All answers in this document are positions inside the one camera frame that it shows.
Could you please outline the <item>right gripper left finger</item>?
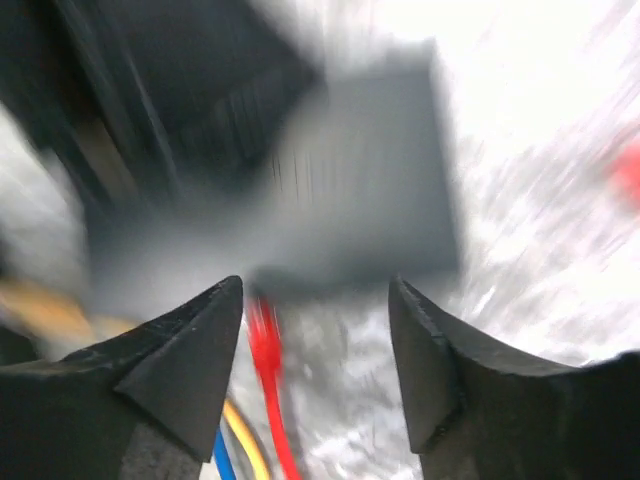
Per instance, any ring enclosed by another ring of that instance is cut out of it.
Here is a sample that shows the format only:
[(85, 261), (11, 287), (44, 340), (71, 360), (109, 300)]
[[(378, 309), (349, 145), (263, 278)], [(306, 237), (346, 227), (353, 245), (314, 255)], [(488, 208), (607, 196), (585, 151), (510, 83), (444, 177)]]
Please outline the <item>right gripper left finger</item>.
[(243, 311), (230, 276), (61, 360), (1, 369), (5, 479), (195, 479), (211, 457)]

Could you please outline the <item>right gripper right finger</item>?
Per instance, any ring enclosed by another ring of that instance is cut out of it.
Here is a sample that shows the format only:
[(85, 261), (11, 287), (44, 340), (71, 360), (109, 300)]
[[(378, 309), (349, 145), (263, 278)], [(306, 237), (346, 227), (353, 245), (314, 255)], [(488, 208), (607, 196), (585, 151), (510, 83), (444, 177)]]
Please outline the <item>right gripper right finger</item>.
[(392, 345), (426, 479), (635, 479), (639, 355), (571, 367), (511, 347), (391, 281)]

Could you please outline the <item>black Mercusys switch box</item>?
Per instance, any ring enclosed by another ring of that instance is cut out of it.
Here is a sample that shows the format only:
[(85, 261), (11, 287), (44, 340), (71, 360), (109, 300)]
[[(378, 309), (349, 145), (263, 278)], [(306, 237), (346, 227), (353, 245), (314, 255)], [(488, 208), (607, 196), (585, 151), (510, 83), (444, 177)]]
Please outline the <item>black Mercusys switch box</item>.
[(249, 173), (198, 170), (89, 230), (91, 303), (148, 315), (237, 275), (278, 301), (454, 274), (451, 141), (434, 46), (313, 88)]

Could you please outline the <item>black TP-Link switch box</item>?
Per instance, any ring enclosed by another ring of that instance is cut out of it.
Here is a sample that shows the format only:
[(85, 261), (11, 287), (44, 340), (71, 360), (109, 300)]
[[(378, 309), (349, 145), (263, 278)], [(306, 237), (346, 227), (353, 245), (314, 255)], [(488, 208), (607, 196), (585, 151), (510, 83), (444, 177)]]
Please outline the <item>black TP-Link switch box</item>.
[(1, 102), (91, 208), (254, 190), (320, 79), (248, 1), (1, 5)]

